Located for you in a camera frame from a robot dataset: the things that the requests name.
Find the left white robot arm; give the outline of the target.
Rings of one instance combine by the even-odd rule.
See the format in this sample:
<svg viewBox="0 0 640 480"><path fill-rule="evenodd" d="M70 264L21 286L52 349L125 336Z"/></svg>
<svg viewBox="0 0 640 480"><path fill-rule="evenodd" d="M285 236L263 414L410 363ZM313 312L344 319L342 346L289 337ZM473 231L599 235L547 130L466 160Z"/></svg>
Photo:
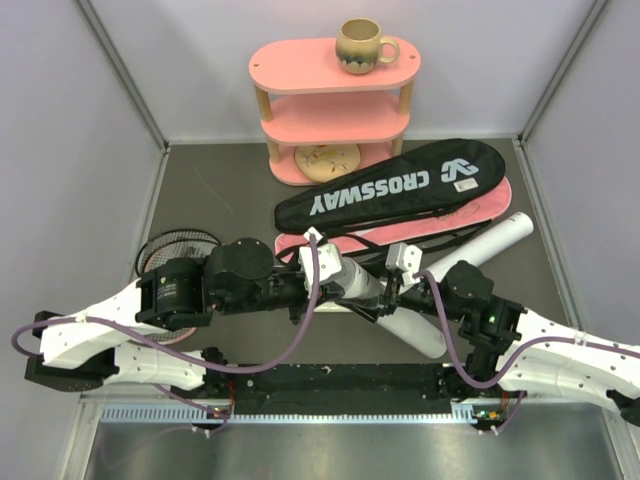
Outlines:
<svg viewBox="0 0 640 480"><path fill-rule="evenodd" d="M39 350L27 356L26 380L62 392L84 392L109 383L143 383L216 396L229 375L271 370L296 349L254 366L230 366L209 347L182 353L152 335L210 324L214 313L236 315L286 309L302 322L326 302L355 301L370 320L383 288L353 259L314 235L287 266L269 247L242 238L202 259L177 258L144 273L119 293L75 314L38 313L29 330Z"/></svg>

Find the white shuttlecock tube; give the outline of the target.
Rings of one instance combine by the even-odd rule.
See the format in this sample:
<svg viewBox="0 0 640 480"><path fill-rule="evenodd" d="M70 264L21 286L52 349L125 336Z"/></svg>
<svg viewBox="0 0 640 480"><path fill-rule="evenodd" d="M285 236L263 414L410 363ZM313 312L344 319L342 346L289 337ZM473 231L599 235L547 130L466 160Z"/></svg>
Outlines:
<svg viewBox="0 0 640 480"><path fill-rule="evenodd" d="M360 264L350 258L342 259L344 275L337 281L344 290L341 298L378 297L381 300L383 284ZM447 351L444 334L420 313L399 308L391 315L382 315L376 324L429 358L439 358Z"/></svg>
<svg viewBox="0 0 640 480"><path fill-rule="evenodd" d="M427 270L439 282L444 278L448 270L459 261L466 261L475 267L480 267L531 235L533 231L534 223L532 219L523 212L517 212L437 260L427 267Z"/></svg>

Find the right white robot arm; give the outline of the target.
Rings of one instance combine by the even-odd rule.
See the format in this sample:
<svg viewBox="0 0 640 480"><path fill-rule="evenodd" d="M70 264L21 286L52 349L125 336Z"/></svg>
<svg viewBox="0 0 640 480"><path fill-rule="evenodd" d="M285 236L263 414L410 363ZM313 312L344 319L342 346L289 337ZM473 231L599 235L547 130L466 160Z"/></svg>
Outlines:
<svg viewBox="0 0 640 480"><path fill-rule="evenodd" d="M545 318L494 295L466 261L441 280L415 260L388 260L379 320L430 358L448 354L476 394L524 391L597 405L639 423L639 348Z"/></svg>

